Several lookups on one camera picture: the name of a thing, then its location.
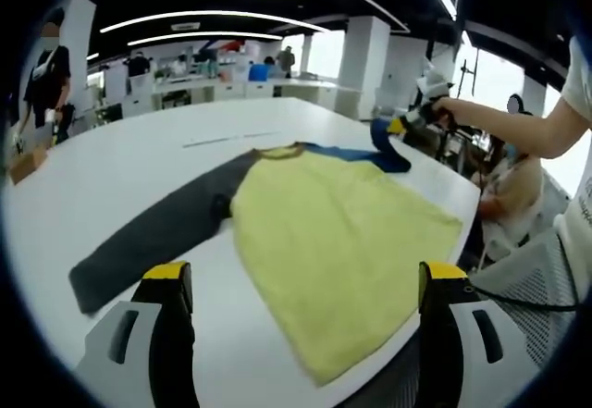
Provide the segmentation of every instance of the cable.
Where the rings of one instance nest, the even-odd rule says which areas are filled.
[[[476,287],[475,285],[471,285],[475,291],[486,295],[487,297],[497,300],[504,303],[515,304],[516,306],[522,306],[524,308],[533,310],[533,311],[547,311],[552,313],[571,313],[577,311],[578,309],[582,308],[582,304],[568,304],[568,305],[557,305],[557,304],[543,304],[543,303],[534,303],[534,302],[526,302],[523,300],[516,300],[510,297],[504,297],[503,295],[498,295],[493,292],[489,292],[486,290],[482,290],[481,288]]]

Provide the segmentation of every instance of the white t-shirt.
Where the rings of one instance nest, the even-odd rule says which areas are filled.
[[[592,70],[579,44],[570,42],[572,63],[561,97],[592,127]],[[589,155],[577,194],[565,214],[555,218],[579,299],[587,295],[592,279],[592,157]]]

